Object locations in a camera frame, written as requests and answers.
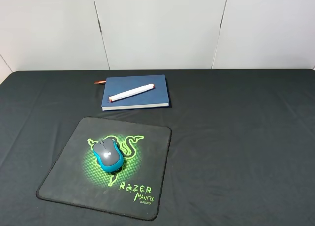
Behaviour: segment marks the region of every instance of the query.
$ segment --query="gray mouse top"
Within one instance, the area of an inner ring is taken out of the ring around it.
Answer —
[[[100,156],[103,165],[111,166],[116,164],[120,156],[115,148],[114,140],[105,139],[93,146],[93,150]]]

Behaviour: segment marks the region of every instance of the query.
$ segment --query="white wall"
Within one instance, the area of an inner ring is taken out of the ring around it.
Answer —
[[[0,55],[0,84],[11,74],[10,68],[6,65]]]
[[[213,68],[314,65],[314,0],[227,0]]]
[[[211,68],[225,0],[95,0],[111,69]]]
[[[13,71],[108,69],[93,0],[0,0],[0,54]]]

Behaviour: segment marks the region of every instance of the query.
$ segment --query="white pen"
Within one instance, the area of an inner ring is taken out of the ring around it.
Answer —
[[[145,85],[142,87],[137,87],[135,89],[132,89],[132,90],[129,90],[126,92],[121,92],[117,95],[111,96],[111,97],[109,97],[109,101],[114,102],[114,101],[124,99],[124,98],[130,97],[130,96],[142,93],[142,92],[146,92],[146,91],[153,89],[153,88],[154,88],[154,84],[149,84],[149,85]]]

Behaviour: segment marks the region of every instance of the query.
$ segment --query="mouse pad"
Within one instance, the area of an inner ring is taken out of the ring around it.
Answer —
[[[170,136],[168,127],[83,118],[36,196],[152,220],[158,214]],[[92,152],[96,143],[107,138],[117,142],[125,159],[112,173],[102,170]]]

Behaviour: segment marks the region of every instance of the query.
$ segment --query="pen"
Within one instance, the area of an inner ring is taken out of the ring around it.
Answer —
[[[111,97],[109,97],[109,101],[114,102],[114,101],[124,99],[124,98],[130,97],[130,96],[142,93],[142,92],[146,92],[146,91],[153,89],[153,88],[154,88],[154,84],[148,84],[148,85],[145,85],[142,87],[138,87],[138,88],[135,88],[135,89],[132,89],[132,90],[129,90],[126,92],[121,92],[117,95],[111,96]]]
[[[106,80],[105,81],[94,82],[94,84],[105,84],[105,83],[106,83]]]

